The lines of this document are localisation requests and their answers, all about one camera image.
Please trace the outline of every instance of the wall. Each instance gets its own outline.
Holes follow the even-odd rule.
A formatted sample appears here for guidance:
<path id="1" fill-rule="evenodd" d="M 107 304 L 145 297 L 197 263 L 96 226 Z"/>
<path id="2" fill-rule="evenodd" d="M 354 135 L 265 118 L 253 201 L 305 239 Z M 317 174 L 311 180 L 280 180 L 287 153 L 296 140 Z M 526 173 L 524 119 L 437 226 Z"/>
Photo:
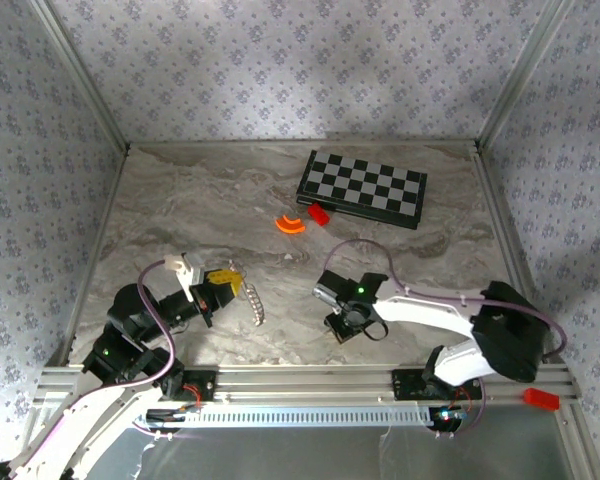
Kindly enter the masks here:
<path id="1" fill-rule="evenodd" d="M 131 142 L 474 138 L 544 5 L 54 3 Z"/>
<path id="2" fill-rule="evenodd" d="M 600 454 L 600 0 L 577 2 L 493 156 L 539 291 L 561 320 Z"/>
<path id="3" fill-rule="evenodd" d="M 17 453 L 119 158 L 28 3 L 0 2 L 0 459 Z"/>

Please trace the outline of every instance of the small spring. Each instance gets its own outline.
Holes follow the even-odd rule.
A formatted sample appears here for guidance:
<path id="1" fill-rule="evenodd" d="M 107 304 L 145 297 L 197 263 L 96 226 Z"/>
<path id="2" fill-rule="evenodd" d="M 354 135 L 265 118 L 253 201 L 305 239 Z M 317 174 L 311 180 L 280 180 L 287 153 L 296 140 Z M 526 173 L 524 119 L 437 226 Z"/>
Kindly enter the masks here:
<path id="1" fill-rule="evenodd" d="M 229 260 L 229 270 L 231 270 L 232 272 L 238 272 L 240 275 L 242 275 L 242 291 L 247 297 L 247 301 L 249 302 L 249 305 L 251 305 L 251 309 L 253 310 L 253 314 L 255 315 L 255 317 L 253 318 L 253 323 L 255 323 L 256 326 L 262 325 L 265 321 L 264 305 L 262 305 L 262 300 L 260 299 L 260 295 L 258 295 L 258 292 L 256 291 L 256 287 L 254 287 L 253 284 L 246 282 L 246 270 L 244 269 L 244 267 L 242 267 L 242 265 L 240 265 L 237 262 L 234 262 L 233 260 Z"/>

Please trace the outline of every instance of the marble surface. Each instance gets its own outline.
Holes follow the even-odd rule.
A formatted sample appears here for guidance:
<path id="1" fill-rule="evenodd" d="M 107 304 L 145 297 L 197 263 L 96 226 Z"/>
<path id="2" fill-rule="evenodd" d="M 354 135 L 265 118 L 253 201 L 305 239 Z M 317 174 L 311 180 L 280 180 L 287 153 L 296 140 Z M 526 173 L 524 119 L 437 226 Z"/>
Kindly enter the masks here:
<path id="1" fill-rule="evenodd" d="M 319 227 L 294 196 L 311 149 L 428 173 L 418 229 L 344 214 Z M 274 220 L 283 214 L 305 220 L 306 232 L 280 232 Z M 461 339 L 403 323 L 392 324 L 381 342 L 361 335 L 339 345 L 323 325 L 329 308 L 311 290 L 327 252 L 350 238 L 385 245 L 398 275 L 412 284 L 475 288 L 507 280 L 473 163 L 463 149 L 325 142 L 134 148 L 105 235 L 77 326 L 73 363 L 85 358 L 100 335 L 117 290 L 165 254 L 195 253 L 207 269 L 237 260 L 267 315 L 256 327 L 240 297 L 216 313 L 211 329 L 202 319 L 192 320 L 176 336 L 185 364 L 422 363 L 433 347 Z M 331 268 L 357 279 L 366 271 L 386 272 L 387 263 L 373 247 L 345 247 Z M 175 275 L 162 268 L 147 284 L 157 298 L 179 288 Z"/>

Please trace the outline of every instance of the red block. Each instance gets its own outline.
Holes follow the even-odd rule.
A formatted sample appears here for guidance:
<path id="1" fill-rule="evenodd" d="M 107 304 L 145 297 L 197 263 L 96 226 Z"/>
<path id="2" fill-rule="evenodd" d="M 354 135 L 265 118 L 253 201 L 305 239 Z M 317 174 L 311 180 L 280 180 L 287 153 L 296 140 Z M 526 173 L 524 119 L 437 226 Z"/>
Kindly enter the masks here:
<path id="1" fill-rule="evenodd" d="M 329 215 L 325 212 L 320 205 L 314 203 L 309 207 L 309 215 L 313 217 L 318 225 L 324 227 L 327 223 L 329 223 Z"/>
<path id="2" fill-rule="evenodd" d="M 560 409 L 560 397 L 558 395 L 543 392 L 537 388 L 527 388 L 524 391 L 524 401 L 534 407 L 544 408 L 552 412 Z"/>

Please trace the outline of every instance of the chessboard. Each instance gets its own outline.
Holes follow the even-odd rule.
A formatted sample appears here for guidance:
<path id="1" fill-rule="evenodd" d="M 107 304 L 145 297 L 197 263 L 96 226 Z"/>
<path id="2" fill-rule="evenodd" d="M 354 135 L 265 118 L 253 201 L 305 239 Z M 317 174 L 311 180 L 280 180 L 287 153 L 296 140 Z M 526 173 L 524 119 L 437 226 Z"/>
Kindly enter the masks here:
<path id="1" fill-rule="evenodd" d="M 427 174 L 313 150 L 296 201 L 415 230 Z"/>

